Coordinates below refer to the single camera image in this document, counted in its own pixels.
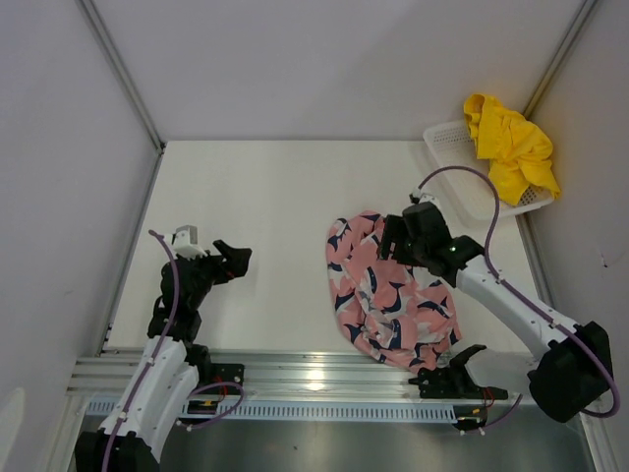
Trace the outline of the pink whale print shorts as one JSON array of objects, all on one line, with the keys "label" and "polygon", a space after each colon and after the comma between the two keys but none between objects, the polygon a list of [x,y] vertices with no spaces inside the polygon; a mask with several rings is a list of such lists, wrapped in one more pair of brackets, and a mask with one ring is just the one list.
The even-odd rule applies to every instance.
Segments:
[{"label": "pink whale print shorts", "polygon": [[462,339],[453,296],[426,269],[377,256],[384,217],[365,211],[328,230],[325,259],[341,334],[381,364],[433,371]]}]

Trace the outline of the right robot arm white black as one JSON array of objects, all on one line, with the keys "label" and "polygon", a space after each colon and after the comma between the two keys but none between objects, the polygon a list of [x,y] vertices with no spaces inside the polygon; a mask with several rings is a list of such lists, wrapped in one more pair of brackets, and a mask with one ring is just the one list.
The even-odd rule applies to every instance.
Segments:
[{"label": "right robot arm white black", "polygon": [[387,215],[378,255],[425,268],[483,305],[528,348],[526,355],[488,348],[470,354],[448,374],[456,394],[471,396],[483,386],[529,393],[560,423],[579,413],[618,413],[621,396],[606,330],[595,322],[578,324],[523,294],[493,265],[487,248],[470,236],[451,235],[435,204],[415,203]]}]

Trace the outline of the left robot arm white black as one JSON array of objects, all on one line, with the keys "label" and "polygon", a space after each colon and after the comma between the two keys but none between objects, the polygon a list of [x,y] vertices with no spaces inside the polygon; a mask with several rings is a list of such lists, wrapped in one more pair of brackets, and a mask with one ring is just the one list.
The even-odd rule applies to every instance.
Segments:
[{"label": "left robot arm white black", "polygon": [[157,235],[168,261],[162,267],[141,360],[120,400],[94,432],[79,435],[79,471],[157,471],[164,444],[189,398],[211,390],[245,395],[241,382],[221,379],[207,347],[195,339],[200,305],[216,285],[247,274],[253,251],[222,240],[201,248],[194,237]]}]

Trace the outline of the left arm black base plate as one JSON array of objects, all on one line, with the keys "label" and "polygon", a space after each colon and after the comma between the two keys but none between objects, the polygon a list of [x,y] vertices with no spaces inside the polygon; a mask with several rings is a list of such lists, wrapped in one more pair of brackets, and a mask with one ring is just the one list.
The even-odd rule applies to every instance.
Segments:
[{"label": "left arm black base plate", "polygon": [[[245,365],[235,363],[218,363],[213,364],[209,373],[203,374],[200,377],[200,383],[198,387],[206,387],[210,384],[219,383],[235,383],[243,385],[245,379]],[[219,397],[225,397],[229,395],[239,395],[239,390],[230,385],[216,386],[212,389],[207,389],[202,394],[217,394]]]}]

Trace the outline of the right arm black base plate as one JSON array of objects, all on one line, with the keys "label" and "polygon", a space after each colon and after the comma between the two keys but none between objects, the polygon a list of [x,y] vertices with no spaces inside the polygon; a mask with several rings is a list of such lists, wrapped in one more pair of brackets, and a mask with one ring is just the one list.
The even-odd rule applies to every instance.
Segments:
[{"label": "right arm black base plate", "polygon": [[416,386],[423,399],[506,400],[509,396],[501,388],[478,386],[465,369],[451,367],[421,369],[408,384]]}]

